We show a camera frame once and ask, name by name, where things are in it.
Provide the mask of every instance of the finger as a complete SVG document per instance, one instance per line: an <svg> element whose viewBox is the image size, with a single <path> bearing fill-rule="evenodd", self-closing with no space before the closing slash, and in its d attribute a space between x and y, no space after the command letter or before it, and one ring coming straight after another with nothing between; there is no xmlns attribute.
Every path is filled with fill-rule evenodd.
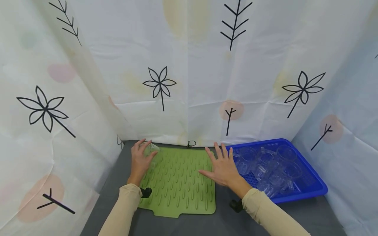
<svg viewBox="0 0 378 236"><path fill-rule="evenodd" d="M232 160L232 162L234 162L234 155L233 155L233 153L234 153L234 150L232 148L230 148L230 152L228 153L228 158L230 160Z"/></svg>
<svg viewBox="0 0 378 236"><path fill-rule="evenodd" d="M214 180L214 172L210 172L206 170L198 170L198 172L202 174L203 176L206 176L207 178Z"/></svg>
<svg viewBox="0 0 378 236"><path fill-rule="evenodd" d="M139 149L139 145L140 144L142 144L144 141L145 141L146 139L141 139L141 140L139 140L138 142L136 142L135 144L134 144L134 149L135 150L138 150Z"/></svg>
<svg viewBox="0 0 378 236"><path fill-rule="evenodd" d="M227 152L227 149L226 149L226 145L224 145L224 143L222 143L221 146L222 146L224 159L228 159L228 152Z"/></svg>
<svg viewBox="0 0 378 236"><path fill-rule="evenodd" d="M150 141L144 143L142 146L140 146L138 151L143 153L144 150L147 148L147 146L150 145L150 143L152 143L152 140L150 140Z"/></svg>
<svg viewBox="0 0 378 236"><path fill-rule="evenodd" d="M151 153L151 154L147 157L148 162L151 162L152 159L156 156L156 154L158 154L157 151L154 151L153 153Z"/></svg>
<svg viewBox="0 0 378 236"><path fill-rule="evenodd" d="M208 147L205 147L205 151L208 154L208 156L209 156L209 158L211 160L211 163L214 163L214 161L215 161L214 154L210 151L210 149Z"/></svg>
<svg viewBox="0 0 378 236"><path fill-rule="evenodd" d="M215 151L217 152L218 159L223 159L222 151L220 150L217 142L214 143L214 148L215 148Z"/></svg>

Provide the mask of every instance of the wrist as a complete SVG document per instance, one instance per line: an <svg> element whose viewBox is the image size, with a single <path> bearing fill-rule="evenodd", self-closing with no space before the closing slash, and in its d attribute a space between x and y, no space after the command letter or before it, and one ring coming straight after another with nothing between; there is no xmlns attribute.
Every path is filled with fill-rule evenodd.
<svg viewBox="0 0 378 236"><path fill-rule="evenodd" d="M231 179L228 184L228 187L240 198L243 197L248 193L249 190L252 189L252 186L247 183L247 181L241 177L239 174L238 176Z"/></svg>
<svg viewBox="0 0 378 236"><path fill-rule="evenodd" d="M141 176L136 176L136 175L131 174L130 177L127 179L127 184L135 184L136 186L139 187L141 184L141 181L142 181Z"/></svg>

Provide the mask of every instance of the black clip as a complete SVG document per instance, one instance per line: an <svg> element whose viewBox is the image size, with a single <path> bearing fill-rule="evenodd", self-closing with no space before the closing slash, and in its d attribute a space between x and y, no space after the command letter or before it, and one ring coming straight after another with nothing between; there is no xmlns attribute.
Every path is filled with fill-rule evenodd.
<svg viewBox="0 0 378 236"><path fill-rule="evenodd" d="M140 189L142 191L142 198L148 198L148 197L150 197L150 195L152 193L152 189L151 188L146 188L146 189L140 188Z"/></svg>
<svg viewBox="0 0 378 236"><path fill-rule="evenodd" d="M236 212L239 213L243 210L243 202L240 199L238 202L236 200L230 201L230 207Z"/></svg>

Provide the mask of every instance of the blue plastic basket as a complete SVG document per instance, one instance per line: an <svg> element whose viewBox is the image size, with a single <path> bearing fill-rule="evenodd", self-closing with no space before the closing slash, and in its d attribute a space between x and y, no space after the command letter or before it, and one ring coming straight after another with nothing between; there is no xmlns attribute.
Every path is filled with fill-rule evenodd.
<svg viewBox="0 0 378 236"><path fill-rule="evenodd" d="M306 161L302 154L286 139L272 139L252 143L242 143L236 145L227 146L227 150L231 147L233 148L233 153L239 153L240 148L242 147L251 147L254 148L257 152L260 150L260 147L276 151L277 148L281 145L287 145L292 147L297 153L297 159L294 161L298 164L302 170L302 176L295 180L294 182L294 191L288 195L281 195L280 193L271 198L274 203L283 203L291 202L300 199L310 198L325 195L328 192L328 188L325 185L324 181L319 177L316 171L312 166ZM252 174L252 172L242 175L242 177L254 188L257 186L257 179Z"/></svg>

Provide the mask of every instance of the hand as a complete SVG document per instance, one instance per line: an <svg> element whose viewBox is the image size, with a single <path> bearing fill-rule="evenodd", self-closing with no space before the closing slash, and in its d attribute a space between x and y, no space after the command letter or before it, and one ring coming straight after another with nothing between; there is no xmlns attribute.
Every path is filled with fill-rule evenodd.
<svg viewBox="0 0 378 236"><path fill-rule="evenodd" d="M208 147L205 148L213 166L213 172L206 170L199 170L199 172L214 180L215 183L229 187L234 193L236 193L241 199L247 194L247 192L252 188L246 181L241 177L235 166L234 157L232 155L232 148L230 148L230 153L227 153L226 146L222 143L222 150L218 146L218 143L214 143L215 151L217 152L218 159L210 152Z"/></svg>
<svg viewBox="0 0 378 236"><path fill-rule="evenodd" d="M145 140L146 139L139 140L131 148L131 174L129 179L127 180L128 184L135 184L136 186L139 186L143 176L146 174L148 168L150 167L152 158L156 154L158 154L158 152L155 151L148 157L144 156L144 150L148 145L150 145L150 143L152 143L152 140L150 140L141 145Z"/></svg>
<svg viewBox="0 0 378 236"><path fill-rule="evenodd" d="M213 172L206 170L199 170L199 172L204 176L214 180L215 183L228 187L230 185L230 181L240 177L234 163L234 158L232 156L232 148L230 148L230 154L228 154L226 146L223 143L223 153L220 150L217 142L214 143L214 147L217 152L218 159L215 159L214 154L208 147L205 148L213 165Z"/></svg>

